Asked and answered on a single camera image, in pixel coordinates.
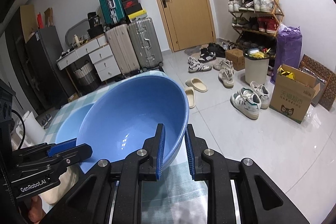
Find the left hand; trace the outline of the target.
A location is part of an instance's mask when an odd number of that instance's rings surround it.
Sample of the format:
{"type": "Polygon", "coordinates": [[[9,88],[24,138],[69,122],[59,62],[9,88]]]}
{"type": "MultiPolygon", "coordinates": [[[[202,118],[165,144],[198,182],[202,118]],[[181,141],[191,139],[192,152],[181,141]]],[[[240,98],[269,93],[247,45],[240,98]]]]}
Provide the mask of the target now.
{"type": "Polygon", "coordinates": [[[28,212],[29,220],[32,223],[39,223],[46,215],[42,208],[42,199],[39,196],[31,198],[31,206],[28,212]]]}

